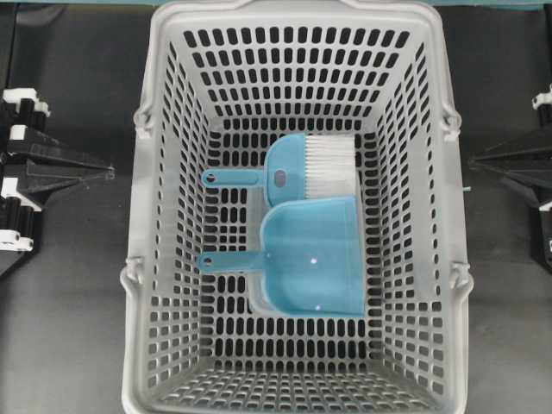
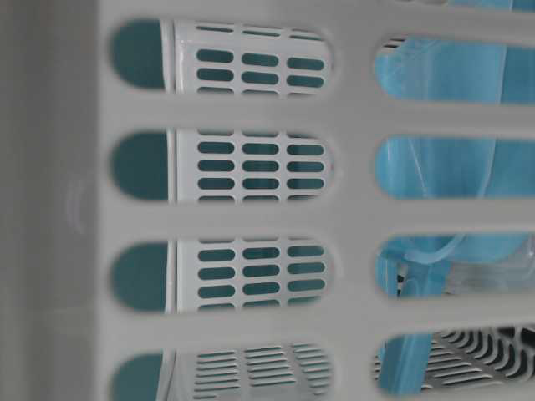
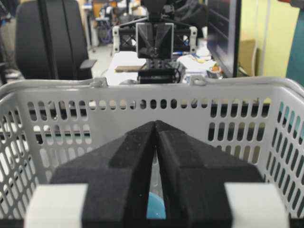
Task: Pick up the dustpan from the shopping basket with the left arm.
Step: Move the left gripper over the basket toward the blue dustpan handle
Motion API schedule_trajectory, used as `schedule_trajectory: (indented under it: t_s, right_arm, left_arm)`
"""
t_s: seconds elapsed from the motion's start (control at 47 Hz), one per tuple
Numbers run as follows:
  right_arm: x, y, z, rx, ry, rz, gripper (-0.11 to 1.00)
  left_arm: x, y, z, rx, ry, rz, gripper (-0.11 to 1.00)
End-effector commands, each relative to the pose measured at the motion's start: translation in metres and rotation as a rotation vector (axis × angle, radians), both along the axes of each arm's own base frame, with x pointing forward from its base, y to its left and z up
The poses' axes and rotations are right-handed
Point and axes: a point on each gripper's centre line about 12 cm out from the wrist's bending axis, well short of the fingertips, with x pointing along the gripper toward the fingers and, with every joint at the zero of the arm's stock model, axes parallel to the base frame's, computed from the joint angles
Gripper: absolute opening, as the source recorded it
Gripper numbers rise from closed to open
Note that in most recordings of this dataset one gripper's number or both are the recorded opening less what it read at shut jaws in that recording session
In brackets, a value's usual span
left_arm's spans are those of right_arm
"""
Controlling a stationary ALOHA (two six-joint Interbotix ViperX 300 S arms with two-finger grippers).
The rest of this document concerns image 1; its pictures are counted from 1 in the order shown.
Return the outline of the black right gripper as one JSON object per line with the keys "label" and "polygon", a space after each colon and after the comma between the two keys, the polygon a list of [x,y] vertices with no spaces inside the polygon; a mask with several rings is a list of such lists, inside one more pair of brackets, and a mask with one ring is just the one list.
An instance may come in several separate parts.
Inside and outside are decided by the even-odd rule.
{"label": "black right gripper", "polygon": [[[489,179],[516,193],[530,207],[538,207],[543,235],[543,256],[551,263],[551,91],[541,92],[531,101],[537,111],[542,128],[503,141],[472,156],[469,166]],[[543,173],[540,185],[514,179],[501,172],[479,167],[490,161],[546,161],[547,172]]]}

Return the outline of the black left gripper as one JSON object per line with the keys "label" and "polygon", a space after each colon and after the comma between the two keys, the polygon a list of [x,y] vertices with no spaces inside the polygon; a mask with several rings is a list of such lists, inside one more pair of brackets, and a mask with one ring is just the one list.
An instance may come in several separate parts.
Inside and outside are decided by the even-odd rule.
{"label": "black left gripper", "polygon": [[[111,180],[116,171],[93,154],[36,131],[50,117],[36,89],[9,88],[1,92],[1,274],[8,276],[30,260],[41,246],[42,207],[57,191],[95,179]],[[9,150],[24,144],[24,154]],[[28,167],[30,158],[55,165]]]}

